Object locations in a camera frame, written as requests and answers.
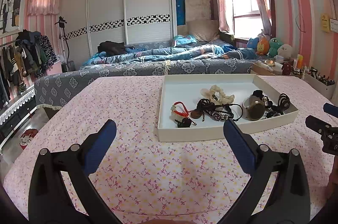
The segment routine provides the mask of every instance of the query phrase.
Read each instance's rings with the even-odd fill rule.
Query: poster
[[[26,0],[0,0],[0,38],[24,28]]]

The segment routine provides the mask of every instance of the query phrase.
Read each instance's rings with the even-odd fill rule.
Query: floral tablecloth
[[[216,223],[234,204],[249,180],[225,139],[194,143],[160,143],[156,135],[162,76],[96,79],[63,107],[36,135],[15,161],[4,188],[19,210],[28,216],[28,193],[33,167],[42,148],[64,151],[97,132],[107,119],[118,133],[99,169],[90,175],[95,188],[124,223],[153,218]],[[324,188],[333,156],[322,152],[320,135],[305,127],[312,114],[338,126],[324,113],[326,98],[295,77],[262,77],[286,93],[300,110],[295,122],[253,134],[258,144],[273,150],[300,151],[311,193],[312,217],[324,205]],[[277,174],[256,208],[261,210]],[[69,177],[64,180],[79,211]]]

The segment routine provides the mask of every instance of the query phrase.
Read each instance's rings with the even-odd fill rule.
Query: white plush toy
[[[284,60],[289,60],[293,53],[293,48],[288,44],[284,44],[278,49],[277,52],[279,56],[284,57]]]
[[[210,102],[213,102],[215,105],[225,105],[225,104],[232,104],[234,102],[234,95],[226,96],[223,89],[218,87],[217,85],[211,86],[210,90],[208,89],[202,89],[201,95],[203,95],[205,98],[209,99]]]

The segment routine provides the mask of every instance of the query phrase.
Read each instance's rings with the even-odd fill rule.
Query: tile floor
[[[40,131],[42,127],[49,121],[44,109],[37,109],[31,119],[24,122],[17,133],[7,141],[0,152],[0,183],[3,183],[6,174],[11,169],[14,161],[22,153],[23,149],[19,145],[20,136],[28,129],[37,129]]]

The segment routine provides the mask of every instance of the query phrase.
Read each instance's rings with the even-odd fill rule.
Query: orange plush toy
[[[269,52],[269,49],[270,45],[268,39],[262,37],[261,41],[259,41],[257,45],[257,54],[266,55]]]

